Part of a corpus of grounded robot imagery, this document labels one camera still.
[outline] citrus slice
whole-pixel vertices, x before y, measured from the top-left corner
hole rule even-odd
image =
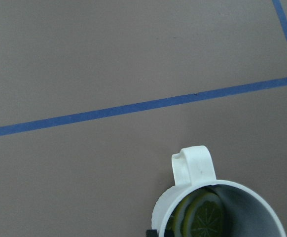
[[[188,206],[194,201],[195,198],[204,195],[207,192],[208,191],[205,191],[203,189],[198,189],[185,196],[182,201],[177,205],[172,223],[172,230],[175,237],[182,237],[182,222]]]
[[[184,237],[221,237],[223,204],[214,193],[205,193],[194,199],[186,210],[182,233]]]

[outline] floor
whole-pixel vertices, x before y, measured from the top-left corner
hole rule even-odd
[[[0,0],[0,237],[144,236],[196,145],[287,234],[287,0]]]

